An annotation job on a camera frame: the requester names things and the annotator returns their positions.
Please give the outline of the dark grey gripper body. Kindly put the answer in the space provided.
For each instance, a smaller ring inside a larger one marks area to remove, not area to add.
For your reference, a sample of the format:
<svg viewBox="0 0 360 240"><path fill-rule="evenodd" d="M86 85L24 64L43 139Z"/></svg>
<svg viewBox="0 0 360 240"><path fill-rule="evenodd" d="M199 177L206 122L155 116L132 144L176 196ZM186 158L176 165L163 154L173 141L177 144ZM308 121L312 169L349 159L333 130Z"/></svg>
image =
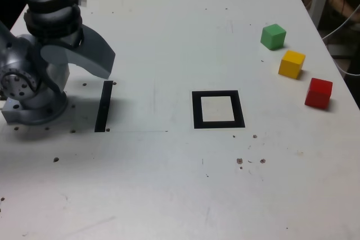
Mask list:
<svg viewBox="0 0 360 240"><path fill-rule="evenodd" d="M77 30L66 36L66 46L69 48L77 48L81 45L83 40L83 25L80 25Z"/></svg>

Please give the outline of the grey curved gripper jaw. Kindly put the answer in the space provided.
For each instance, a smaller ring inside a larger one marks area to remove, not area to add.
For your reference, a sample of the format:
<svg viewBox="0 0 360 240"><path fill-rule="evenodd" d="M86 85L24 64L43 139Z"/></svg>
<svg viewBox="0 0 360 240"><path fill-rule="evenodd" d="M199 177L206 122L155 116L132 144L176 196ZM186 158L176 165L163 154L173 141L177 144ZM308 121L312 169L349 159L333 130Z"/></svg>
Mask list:
<svg viewBox="0 0 360 240"><path fill-rule="evenodd" d="M110 77L115 60L115 52L109 44L98 32L85 25L77 47L55 41L43 46L40 54L53 65L74 64L103 79Z"/></svg>
<svg viewBox="0 0 360 240"><path fill-rule="evenodd" d="M69 65L48 64L48 67L46 68L46 74L48 76L46 84L54 92L62 93L70 75Z"/></svg>

